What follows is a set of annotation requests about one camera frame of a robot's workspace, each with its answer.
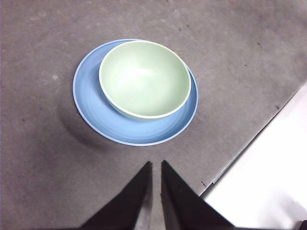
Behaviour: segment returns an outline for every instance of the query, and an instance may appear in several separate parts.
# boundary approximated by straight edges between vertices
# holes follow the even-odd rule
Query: ceramic bowl
[[[137,120],[173,114],[184,105],[191,90],[183,60],[169,48],[143,40],[110,50],[100,64],[99,82],[110,104]]]

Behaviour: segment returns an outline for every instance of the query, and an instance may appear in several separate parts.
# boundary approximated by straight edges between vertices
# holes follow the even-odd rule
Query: bowl
[[[143,40],[110,50],[100,64],[99,82],[119,113],[147,121],[179,110],[191,90],[183,60],[169,48]]]

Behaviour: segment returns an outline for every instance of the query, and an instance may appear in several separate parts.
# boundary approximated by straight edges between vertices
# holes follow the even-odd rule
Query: concrete floor
[[[307,80],[307,1],[1,1],[1,227],[77,227],[153,162],[151,228],[163,230],[160,163],[204,191]],[[93,48],[163,44],[189,65],[199,107],[157,146],[131,147],[78,114],[72,79]]]

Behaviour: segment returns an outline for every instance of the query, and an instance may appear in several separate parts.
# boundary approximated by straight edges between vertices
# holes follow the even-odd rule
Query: blue plate
[[[98,69],[102,59],[112,48],[133,40],[136,39],[108,42],[86,55],[73,79],[73,97],[83,119],[104,137],[126,145],[156,145],[174,138],[189,125],[197,109],[197,85],[189,69],[192,79],[190,96],[181,109],[165,118],[136,121],[119,114],[108,103],[100,88]]]

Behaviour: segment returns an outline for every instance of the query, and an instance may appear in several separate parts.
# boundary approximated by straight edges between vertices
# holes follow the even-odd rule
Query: bowl rim
[[[120,105],[118,105],[116,102],[114,102],[114,100],[108,95],[106,89],[104,88],[104,85],[103,85],[103,82],[102,82],[102,68],[103,68],[103,64],[105,62],[105,60],[107,59],[107,57],[116,49],[118,49],[119,47],[121,46],[126,46],[130,43],[150,43],[150,44],[153,44],[153,45],[156,45],[156,46],[160,46],[164,49],[166,49],[167,51],[171,52],[180,62],[181,64],[183,65],[185,71],[186,71],[186,76],[188,77],[188,80],[189,80],[189,89],[188,89],[188,92],[187,92],[187,95],[185,97],[185,99],[181,102],[181,104],[179,106],[177,106],[175,109],[173,109],[172,111],[170,112],[167,112],[165,114],[161,114],[161,115],[140,115],[140,114],[136,114],[136,113],[133,113],[133,112],[130,112],[129,110],[126,110],[124,108],[122,108]],[[100,87],[102,89],[102,91],[104,92],[106,98],[119,110],[123,111],[124,113],[130,115],[130,116],[133,116],[133,117],[136,117],[136,118],[142,118],[142,119],[158,119],[158,118],[162,118],[162,117],[166,117],[166,116],[169,116],[173,113],[175,113],[176,111],[178,111],[188,100],[189,98],[189,95],[190,95],[190,92],[191,92],[191,76],[190,76],[190,73],[189,73],[189,70],[187,68],[187,65],[186,63],[173,51],[171,50],[170,48],[164,46],[164,45],[161,45],[159,43],[156,43],[156,42],[151,42],[151,41],[147,41],[147,40],[135,40],[135,41],[129,41],[129,42],[125,42],[125,43],[122,43],[122,44],[119,44],[118,46],[112,48],[106,55],[105,57],[103,58],[103,60],[101,61],[100,63],[100,67],[99,67],[99,83],[100,83]]]

